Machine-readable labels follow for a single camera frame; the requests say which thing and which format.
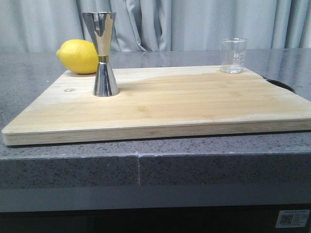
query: wooden cutting board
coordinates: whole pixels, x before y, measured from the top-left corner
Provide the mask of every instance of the wooden cutting board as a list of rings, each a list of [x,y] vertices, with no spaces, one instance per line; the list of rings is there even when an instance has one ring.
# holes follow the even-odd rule
[[[120,93],[66,71],[3,130],[6,145],[311,129],[311,102],[246,69],[114,69]]]

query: gray curtain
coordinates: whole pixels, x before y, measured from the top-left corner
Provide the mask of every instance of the gray curtain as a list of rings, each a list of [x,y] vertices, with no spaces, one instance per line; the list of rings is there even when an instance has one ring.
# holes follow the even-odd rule
[[[0,0],[0,52],[90,41],[81,12],[98,11],[117,12],[112,51],[311,48],[310,0]]]

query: jigger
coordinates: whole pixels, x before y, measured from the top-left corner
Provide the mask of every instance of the jigger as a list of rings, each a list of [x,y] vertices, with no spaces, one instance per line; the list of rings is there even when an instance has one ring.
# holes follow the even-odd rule
[[[82,17],[98,54],[93,95],[98,97],[114,96],[119,93],[119,89],[109,63],[109,53],[116,13],[82,13]]]

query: lemon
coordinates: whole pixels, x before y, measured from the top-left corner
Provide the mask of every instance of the lemon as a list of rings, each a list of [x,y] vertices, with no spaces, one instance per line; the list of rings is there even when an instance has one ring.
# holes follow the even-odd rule
[[[56,56],[67,69],[78,74],[90,74],[97,70],[98,55],[94,44],[80,39],[65,41]]]

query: granite countertop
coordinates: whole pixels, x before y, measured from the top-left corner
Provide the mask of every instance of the granite countertop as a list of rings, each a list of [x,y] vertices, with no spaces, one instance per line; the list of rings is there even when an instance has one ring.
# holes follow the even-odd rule
[[[220,64],[220,51],[112,52],[113,68]],[[249,50],[246,67],[311,100],[311,49]],[[66,69],[54,53],[0,53],[0,127]],[[311,132],[9,147],[0,212],[311,203]]]

